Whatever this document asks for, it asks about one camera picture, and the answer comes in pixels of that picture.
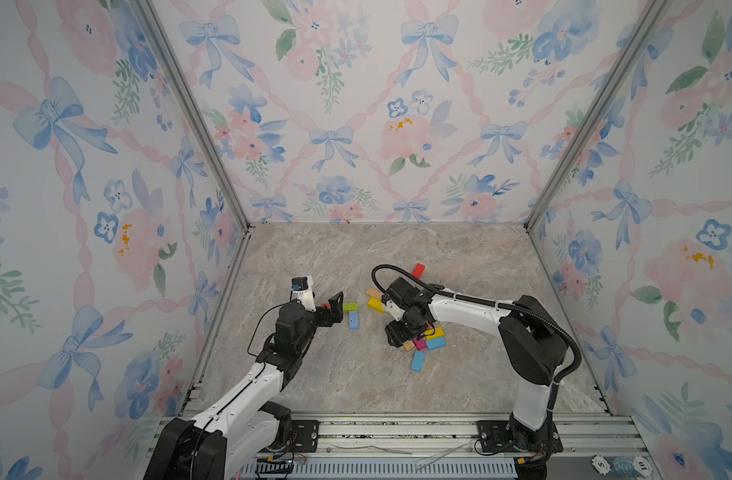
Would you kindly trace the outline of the green block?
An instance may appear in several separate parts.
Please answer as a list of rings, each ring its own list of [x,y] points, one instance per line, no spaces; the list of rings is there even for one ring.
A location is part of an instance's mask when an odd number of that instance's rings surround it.
[[[343,305],[343,311],[345,313],[349,313],[352,311],[358,311],[358,310],[359,310],[359,305],[356,302],[346,302]]]

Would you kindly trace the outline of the light blue block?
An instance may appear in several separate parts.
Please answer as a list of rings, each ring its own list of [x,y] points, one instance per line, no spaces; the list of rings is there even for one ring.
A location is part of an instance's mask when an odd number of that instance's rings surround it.
[[[348,313],[349,317],[349,327],[351,330],[358,330],[360,327],[360,318],[359,318],[359,312],[357,310],[352,310]]]

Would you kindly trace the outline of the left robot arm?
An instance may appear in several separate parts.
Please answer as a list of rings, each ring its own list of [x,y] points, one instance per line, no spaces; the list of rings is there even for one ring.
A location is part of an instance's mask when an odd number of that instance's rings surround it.
[[[248,373],[213,405],[163,429],[146,479],[232,479],[256,454],[292,446],[291,410],[272,399],[299,371],[317,330],[344,319],[344,293],[315,303],[310,289],[274,308],[275,332]]]

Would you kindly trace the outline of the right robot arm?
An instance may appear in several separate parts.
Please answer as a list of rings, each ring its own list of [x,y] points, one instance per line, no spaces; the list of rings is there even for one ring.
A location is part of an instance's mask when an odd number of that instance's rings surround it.
[[[519,377],[516,403],[504,432],[504,443],[529,452],[532,463],[544,463],[558,452],[554,409],[562,381],[581,366],[574,338],[560,327],[536,298],[515,302],[461,294],[414,277],[378,286],[393,320],[385,327],[388,342],[401,347],[441,323],[454,323],[496,336]]]

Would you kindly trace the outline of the red block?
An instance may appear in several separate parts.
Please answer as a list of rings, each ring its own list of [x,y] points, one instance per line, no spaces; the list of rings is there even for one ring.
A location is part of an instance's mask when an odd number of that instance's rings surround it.
[[[426,267],[423,264],[417,263],[412,272],[412,275],[416,278],[421,278],[425,269],[426,269]]]

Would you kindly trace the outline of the yellow block lower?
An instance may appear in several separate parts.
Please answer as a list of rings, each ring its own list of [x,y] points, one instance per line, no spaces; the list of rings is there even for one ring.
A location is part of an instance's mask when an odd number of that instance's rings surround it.
[[[433,339],[441,338],[444,336],[445,336],[445,332],[442,327],[430,328],[424,333],[424,338],[426,340],[433,340]]]

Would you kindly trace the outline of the yellow block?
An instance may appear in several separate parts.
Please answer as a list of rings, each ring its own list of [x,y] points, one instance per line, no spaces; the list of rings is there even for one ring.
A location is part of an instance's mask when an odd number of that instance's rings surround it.
[[[382,301],[378,298],[371,297],[368,301],[368,306],[376,311],[385,313],[385,305],[382,303]]]
[[[433,340],[433,339],[441,338],[444,336],[445,336],[445,332],[442,327],[430,328],[424,333],[424,338],[426,340]]]

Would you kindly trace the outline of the yellow block upper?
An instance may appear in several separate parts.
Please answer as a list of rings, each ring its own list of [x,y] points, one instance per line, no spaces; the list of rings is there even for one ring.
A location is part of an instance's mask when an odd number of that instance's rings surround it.
[[[376,311],[385,313],[385,305],[382,303],[382,301],[378,298],[371,297],[368,301],[368,306]]]

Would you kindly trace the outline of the magenta block lower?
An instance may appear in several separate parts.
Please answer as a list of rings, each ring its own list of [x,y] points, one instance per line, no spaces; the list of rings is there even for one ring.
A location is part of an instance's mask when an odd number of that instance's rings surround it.
[[[424,339],[413,339],[412,342],[415,348],[419,351],[425,350],[427,348],[427,343]]]

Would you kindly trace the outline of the blue block right lower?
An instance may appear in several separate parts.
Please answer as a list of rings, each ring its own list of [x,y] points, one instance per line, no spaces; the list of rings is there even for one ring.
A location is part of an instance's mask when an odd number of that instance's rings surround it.
[[[425,344],[426,344],[426,348],[429,351],[432,351],[432,350],[437,350],[437,349],[445,347],[447,345],[447,342],[446,342],[446,338],[441,336],[441,337],[436,337],[436,338],[432,338],[432,339],[426,339]]]

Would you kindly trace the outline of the blue block bottom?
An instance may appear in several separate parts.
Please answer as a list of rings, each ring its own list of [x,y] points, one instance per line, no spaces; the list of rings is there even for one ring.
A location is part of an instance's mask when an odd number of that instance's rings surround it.
[[[424,352],[416,350],[412,358],[411,370],[417,373],[421,372],[424,367],[425,358],[426,354]]]

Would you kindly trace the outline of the white blue object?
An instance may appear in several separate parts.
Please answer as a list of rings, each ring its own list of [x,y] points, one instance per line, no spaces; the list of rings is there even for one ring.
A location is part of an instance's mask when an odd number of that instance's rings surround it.
[[[653,474],[651,464],[641,456],[623,456],[609,460],[604,456],[595,455],[591,458],[591,465],[602,476],[614,473],[620,477],[650,478]]]

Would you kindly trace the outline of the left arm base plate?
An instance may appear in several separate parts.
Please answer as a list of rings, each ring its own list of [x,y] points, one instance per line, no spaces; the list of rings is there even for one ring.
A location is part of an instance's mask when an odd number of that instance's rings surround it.
[[[282,420],[274,441],[265,452],[315,453],[319,443],[320,422],[317,420]]]

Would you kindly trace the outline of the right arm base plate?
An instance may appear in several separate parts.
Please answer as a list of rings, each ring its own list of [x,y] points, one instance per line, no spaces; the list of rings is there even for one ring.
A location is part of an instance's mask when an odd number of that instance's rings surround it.
[[[476,422],[479,449],[492,453],[501,449],[504,452],[544,452],[550,446],[552,454],[563,451],[560,434],[553,420],[546,420],[538,430],[531,430],[515,419],[479,420]]]

